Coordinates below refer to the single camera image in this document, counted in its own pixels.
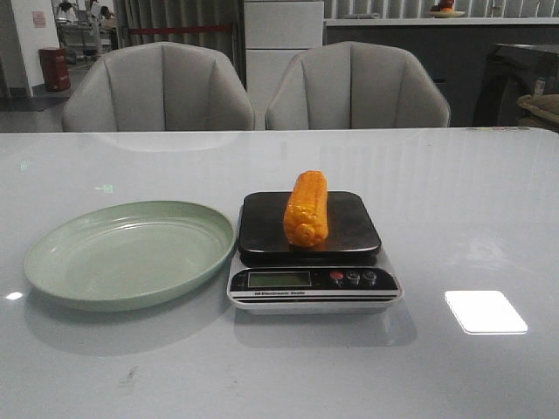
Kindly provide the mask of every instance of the corn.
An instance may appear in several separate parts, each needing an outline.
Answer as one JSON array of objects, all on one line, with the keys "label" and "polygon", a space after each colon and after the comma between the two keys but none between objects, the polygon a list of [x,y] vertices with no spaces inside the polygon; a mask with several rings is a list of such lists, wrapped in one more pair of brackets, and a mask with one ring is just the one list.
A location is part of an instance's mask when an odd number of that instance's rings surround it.
[{"label": "corn", "polygon": [[328,236],[328,188],[319,170],[309,170],[297,178],[283,217],[287,241],[299,247],[312,247]]}]

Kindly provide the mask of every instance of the lcd display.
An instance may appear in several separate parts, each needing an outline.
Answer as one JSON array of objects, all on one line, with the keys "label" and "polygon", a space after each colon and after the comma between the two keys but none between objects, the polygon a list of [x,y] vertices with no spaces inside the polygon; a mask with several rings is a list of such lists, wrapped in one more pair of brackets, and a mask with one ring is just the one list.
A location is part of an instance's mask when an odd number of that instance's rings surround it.
[{"label": "lcd display", "polygon": [[249,288],[268,288],[278,286],[311,286],[309,272],[250,272]]}]

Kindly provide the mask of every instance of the white table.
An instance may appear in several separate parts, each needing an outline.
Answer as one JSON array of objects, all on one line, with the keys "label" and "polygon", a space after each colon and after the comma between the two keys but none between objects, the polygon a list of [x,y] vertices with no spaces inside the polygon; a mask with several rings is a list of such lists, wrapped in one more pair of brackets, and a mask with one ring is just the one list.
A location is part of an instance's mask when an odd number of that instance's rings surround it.
[{"label": "white table", "polygon": [[[0,134],[0,417],[557,417],[558,162],[537,129]],[[251,316],[226,271],[83,313],[24,278],[31,244],[91,210],[172,199],[236,222],[314,168],[369,210],[404,288],[384,313]],[[464,333],[449,290],[502,292],[528,332]]]}]

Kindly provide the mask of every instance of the digital kitchen scale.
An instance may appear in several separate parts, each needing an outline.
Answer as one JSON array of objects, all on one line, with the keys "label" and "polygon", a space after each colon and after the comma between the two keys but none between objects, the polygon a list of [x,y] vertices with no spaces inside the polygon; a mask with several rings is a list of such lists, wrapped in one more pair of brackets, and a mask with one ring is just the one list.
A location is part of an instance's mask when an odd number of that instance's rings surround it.
[{"label": "digital kitchen scale", "polygon": [[313,248],[287,242],[291,192],[247,196],[227,296],[253,314],[374,313],[402,296],[361,198],[328,192],[328,238]]}]

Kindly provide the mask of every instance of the gray armchair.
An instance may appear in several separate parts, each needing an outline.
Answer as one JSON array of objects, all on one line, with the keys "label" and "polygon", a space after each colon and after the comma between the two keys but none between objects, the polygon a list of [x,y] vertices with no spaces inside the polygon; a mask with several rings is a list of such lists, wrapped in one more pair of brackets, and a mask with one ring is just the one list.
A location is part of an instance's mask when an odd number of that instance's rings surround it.
[{"label": "gray armchair", "polygon": [[254,111],[223,53],[157,42],[102,56],[67,101],[62,127],[74,132],[252,130]]},{"label": "gray armchair", "polygon": [[447,127],[450,109],[410,52],[341,42],[289,63],[266,111],[266,129]]}]

